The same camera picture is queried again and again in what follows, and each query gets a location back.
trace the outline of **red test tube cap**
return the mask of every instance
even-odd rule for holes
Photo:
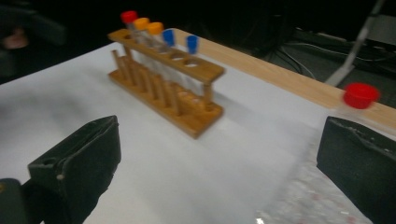
[[[379,91],[368,84],[354,82],[345,87],[344,102],[356,109],[366,109],[379,98]]]
[[[123,23],[130,23],[134,22],[137,19],[137,12],[136,11],[124,11],[121,13],[121,20]]]

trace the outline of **blue cap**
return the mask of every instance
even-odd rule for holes
[[[186,42],[189,54],[196,54],[198,50],[198,36],[189,35],[186,37]]]
[[[166,29],[163,31],[163,41],[165,41],[169,47],[173,47],[175,45],[175,37],[172,29]]]

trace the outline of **white table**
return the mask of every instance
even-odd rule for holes
[[[0,86],[0,178],[24,183],[29,162],[116,115],[121,163],[85,223],[248,224],[319,141],[325,107],[222,63],[214,102],[225,113],[194,140],[109,79],[113,49]]]

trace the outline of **orange cap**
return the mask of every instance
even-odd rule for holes
[[[149,25],[149,18],[143,17],[134,21],[134,28],[137,30],[144,30]]]
[[[147,27],[148,33],[151,35],[159,35],[163,32],[163,23],[162,22],[152,22]]]

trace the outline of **test tube rack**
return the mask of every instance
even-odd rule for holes
[[[112,50],[118,69],[109,74],[110,78],[189,136],[198,138],[221,117],[223,107],[212,101],[212,83],[224,73],[222,66],[199,57],[191,57],[188,52],[179,49],[159,53],[136,43],[128,29],[110,33],[108,38],[122,44],[124,50],[122,56],[115,49]],[[153,74],[145,64],[134,59],[134,51],[183,76],[198,80],[202,95],[193,93],[179,83],[165,80],[163,74]],[[174,60],[171,54],[175,53],[183,57]],[[187,66],[190,60],[194,60],[197,65]]]

